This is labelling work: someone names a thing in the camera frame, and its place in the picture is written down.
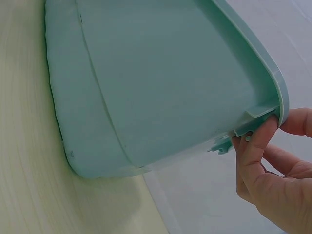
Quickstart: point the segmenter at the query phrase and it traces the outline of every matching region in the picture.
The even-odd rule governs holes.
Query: wooden surface
[[[43,0],[0,0],[0,233],[167,233],[142,176],[85,180],[67,164],[43,17]]]

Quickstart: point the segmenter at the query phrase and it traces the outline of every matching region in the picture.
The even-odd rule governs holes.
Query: curved plastic edge
[[[265,49],[263,44],[245,23],[245,21],[237,14],[237,12],[225,0],[212,0],[212,2],[223,12],[223,14],[231,21],[233,26],[240,32],[242,37],[250,45],[250,47],[253,49],[271,75],[278,93],[280,103],[280,116],[278,125],[281,126],[287,119],[290,107],[288,90],[282,72],[268,51]]]

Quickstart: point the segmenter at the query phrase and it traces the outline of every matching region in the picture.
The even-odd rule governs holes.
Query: human hand
[[[277,118],[271,117],[249,142],[245,137],[250,134],[232,139],[237,194],[287,233],[312,234],[312,163],[269,145],[277,126]],[[312,110],[291,110],[281,129],[312,137]],[[284,176],[267,171],[262,158]]]

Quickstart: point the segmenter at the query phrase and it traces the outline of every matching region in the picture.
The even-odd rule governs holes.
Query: white floor
[[[312,1],[228,0],[286,80],[291,108],[312,107]],[[273,143],[312,161],[311,140],[278,132]],[[206,153],[145,176],[171,234],[281,234],[235,192],[235,155]]]

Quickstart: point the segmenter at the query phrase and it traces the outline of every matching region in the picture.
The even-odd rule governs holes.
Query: plastic container
[[[82,177],[224,154],[232,135],[287,117],[281,72],[224,0],[47,0],[45,19],[56,116]]]

